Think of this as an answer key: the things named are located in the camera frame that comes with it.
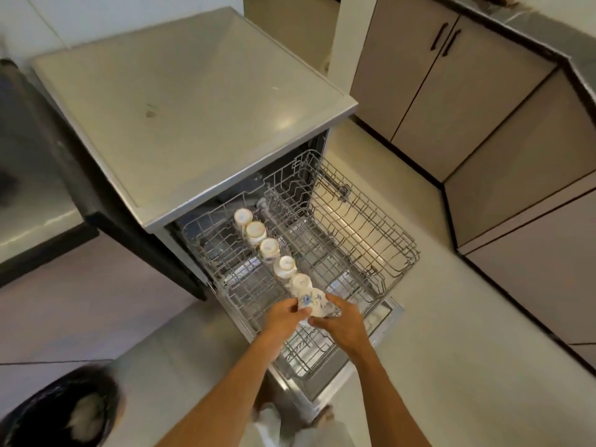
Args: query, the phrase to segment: black cabinet handle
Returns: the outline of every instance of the black cabinet handle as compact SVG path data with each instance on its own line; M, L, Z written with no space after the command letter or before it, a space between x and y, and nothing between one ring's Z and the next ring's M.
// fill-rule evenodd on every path
M437 48L437 44L439 43L439 39L441 38L441 36L443 36L443 31L445 30L445 28L447 28L449 26L449 24L447 22L445 22L442 26L441 29L439 30L439 34L437 34L437 37L435 37L435 41L433 42L433 44L430 46L430 51L435 50Z
M453 36L451 36L451 40L449 41L449 44L447 44L447 46L445 47L443 56L447 56L447 53L449 53L449 50L451 50L451 45L453 45L453 43L455 42L455 39L457 38L457 36L459 36L460 33L461 33L461 29L458 29L456 32L453 33Z

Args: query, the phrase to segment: upper dishwasher rack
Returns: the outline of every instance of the upper dishwasher rack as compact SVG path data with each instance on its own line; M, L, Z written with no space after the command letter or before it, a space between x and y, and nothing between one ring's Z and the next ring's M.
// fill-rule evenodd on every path
M306 151L181 230L253 336L268 308L288 295L237 233L233 216L241 207L265 223L315 287L356 303L365 316L420 258L412 237L326 159ZM324 332L299 327L276 366L285 376L308 378L335 347Z

